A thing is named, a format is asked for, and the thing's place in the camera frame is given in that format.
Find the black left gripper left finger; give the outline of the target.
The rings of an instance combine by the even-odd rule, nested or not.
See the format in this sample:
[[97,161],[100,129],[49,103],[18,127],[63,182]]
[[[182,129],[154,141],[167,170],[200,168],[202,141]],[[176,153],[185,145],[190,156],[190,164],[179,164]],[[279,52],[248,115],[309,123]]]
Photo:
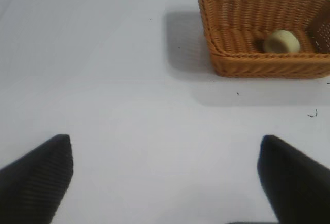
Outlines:
[[73,175],[70,137],[58,134],[1,169],[1,223],[51,223]]

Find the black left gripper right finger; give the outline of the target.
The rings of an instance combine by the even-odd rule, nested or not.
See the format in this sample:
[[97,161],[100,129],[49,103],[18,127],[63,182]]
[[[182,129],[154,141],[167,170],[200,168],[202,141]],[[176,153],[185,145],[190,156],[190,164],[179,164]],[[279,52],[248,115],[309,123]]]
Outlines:
[[279,223],[329,223],[329,169],[274,135],[265,135],[257,164]]

